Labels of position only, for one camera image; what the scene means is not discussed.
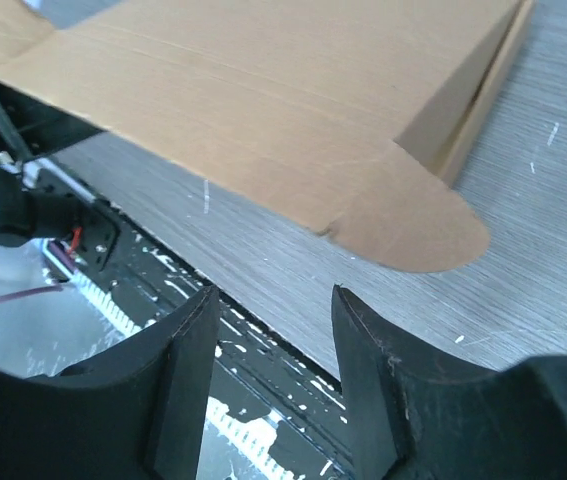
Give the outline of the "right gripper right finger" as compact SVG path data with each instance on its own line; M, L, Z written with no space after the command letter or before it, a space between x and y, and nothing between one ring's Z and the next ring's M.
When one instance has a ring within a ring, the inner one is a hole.
M567 479L567 355L494 371L335 286L331 320L359 479Z

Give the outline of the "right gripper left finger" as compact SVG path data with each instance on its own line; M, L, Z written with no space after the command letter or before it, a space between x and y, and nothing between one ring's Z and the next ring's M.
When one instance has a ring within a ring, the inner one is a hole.
M55 376L0 371L0 479L192 479L219 326L206 287Z

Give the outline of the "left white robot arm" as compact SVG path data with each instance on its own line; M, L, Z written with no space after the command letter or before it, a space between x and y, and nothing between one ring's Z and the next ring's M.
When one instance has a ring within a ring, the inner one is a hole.
M0 168L0 246L64 239L82 224L84 211L79 199L27 189L17 175Z

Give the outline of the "cardboard box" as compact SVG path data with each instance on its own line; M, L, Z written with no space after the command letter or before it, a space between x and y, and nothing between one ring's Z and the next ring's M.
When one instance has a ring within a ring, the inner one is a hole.
M123 1L58 29L0 1L0 83L367 260L488 248L450 185L528 1Z

